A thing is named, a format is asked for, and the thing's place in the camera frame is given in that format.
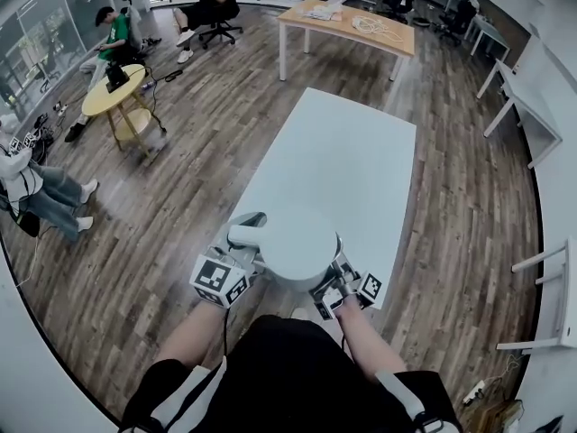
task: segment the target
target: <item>round table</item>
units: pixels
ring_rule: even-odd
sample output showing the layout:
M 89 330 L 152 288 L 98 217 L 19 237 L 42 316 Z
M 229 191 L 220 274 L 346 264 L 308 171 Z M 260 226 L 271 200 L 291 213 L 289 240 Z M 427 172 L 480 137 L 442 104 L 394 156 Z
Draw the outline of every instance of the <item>round table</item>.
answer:
M 124 66 L 122 69 L 129 77 L 128 81 L 112 93 L 108 93 L 108 90 L 106 89 L 108 78 L 100 80 L 88 92 L 87 97 L 84 98 L 84 102 L 82 103 L 82 114 L 95 116 L 106 113 L 118 149 L 123 149 L 120 145 L 121 141 L 132 140 L 132 138 L 134 138 L 146 154 L 146 157 L 150 157 L 148 149 L 142 141 L 141 133 L 150 123 L 151 117 L 154 117 L 154 119 L 159 123 L 162 132 L 166 133 L 166 129 L 162 126 L 159 118 L 148 106 L 146 106 L 141 97 L 135 91 L 144 80 L 146 73 L 145 67 L 140 64 L 130 64 Z M 123 101 L 128 97 L 133 97 L 142 108 L 134 109 L 127 113 L 123 108 Z M 118 124 L 118 126 L 114 125 L 111 113 L 112 109 L 115 107 L 118 108 L 123 117 L 123 120 Z

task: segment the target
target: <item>person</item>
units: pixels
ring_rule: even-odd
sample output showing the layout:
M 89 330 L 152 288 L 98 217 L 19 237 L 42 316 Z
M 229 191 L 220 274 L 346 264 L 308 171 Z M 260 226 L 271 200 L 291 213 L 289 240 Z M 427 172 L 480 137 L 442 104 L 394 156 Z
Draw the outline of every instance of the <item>person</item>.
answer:
M 183 47 L 177 60 L 178 64 L 187 62 L 193 55 L 190 49 L 190 39 L 195 34 L 194 30 L 201 25 L 212 23 L 215 19 L 215 11 L 225 11 L 227 1 L 231 0 L 198 0 L 193 5 L 175 8 L 174 17 L 180 30 L 177 46 Z
M 142 377 L 120 432 L 412 433 L 427 424 L 422 431 L 434 431 L 441 421 L 443 433 L 462 431 L 439 375 L 407 372 L 356 296 L 335 311 L 353 359 L 317 324 L 262 316 L 203 376 L 195 368 L 222 331 L 225 312 L 207 301 L 193 308 Z M 411 393 L 401 396 L 409 408 L 383 381 L 393 392 Z M 426 414 L 413 415 L 419 403 Z
M 69 207 L 86 204 L 98 181 L 75 182 L 63 169 L 43 167 L 32 161 L 32 149 L 10 155 L 10 138 L 18 125 L 14 114 L 0 116 L 0 182 L 15 215 L 32 212 L 55 225 L 70 241 L 90 229 L 93 217 L 74 217 Z
M 90 84 L 88 85 L 88 91 L 105 75 L 108 62 L 111 61 L 118 50 L 128 42 L 128 21 L 124 14 L 116 12 L 111 6 L 104 6 L 100 8 L 96 14 L 96 27 L 101 23 L 110 25 L 108 40 L 105 44 L 96 48 L 96 50 L 99 51 L 96 56 L 84 61 L 80 65 L 80 72 L 92 75 Z M 70 127 L 64 141 L 71 143 L 76 140 L 86 128 L 87 122 L 88 117 L 80 114 L 75 124 Z

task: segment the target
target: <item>jeans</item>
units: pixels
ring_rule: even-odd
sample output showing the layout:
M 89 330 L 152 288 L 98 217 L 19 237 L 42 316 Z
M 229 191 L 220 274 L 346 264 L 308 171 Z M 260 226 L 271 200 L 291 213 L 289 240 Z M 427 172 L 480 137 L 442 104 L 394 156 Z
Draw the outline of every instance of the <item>jeans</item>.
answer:
M 93 56 L 92 58 L 89 58 L 80 64 L 80 72 L 83 74 L 92 74 L 90 84 L 88 85 L 88 91 L 94 88 L 94 85 L 96 85 L 105 76 L 106 66 L 108 66 L 108 61 L 101 60 L 98 58 L 98 55 Z M 87 121 L 88 117 L 84 114 L 80 114 L 76 122 L 78 124 L 86 125 Z
M 79 207 L 82 187 L 63 169 L 41 167 L 30 163 L 30 168 L 43 179 L 41 189 L 20 201 L 22 211 L 32 212 L 55 225 L 72 242 L 78 240 L 78 221 L 69 207 Z

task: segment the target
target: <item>person in white shirt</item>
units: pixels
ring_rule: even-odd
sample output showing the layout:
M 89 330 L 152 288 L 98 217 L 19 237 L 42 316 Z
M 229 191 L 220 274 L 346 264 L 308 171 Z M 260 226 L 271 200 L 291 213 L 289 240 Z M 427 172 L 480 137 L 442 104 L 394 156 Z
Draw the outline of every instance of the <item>person in white shirt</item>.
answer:
M 31 160 L 32 149 L 22 149 L 10 155 L 10 140 L 18 119 L 14 114 L 0 115 L 0 183 L 7 202 L 18 216 L 20 211 L 31 212 L 55 225 L 70 240 L 89 229 L 93 217 L 74 217 L 70 207 L 86 204 L 96 190 L 98 181 L 80 185 L 63 169 L 42 167 Z

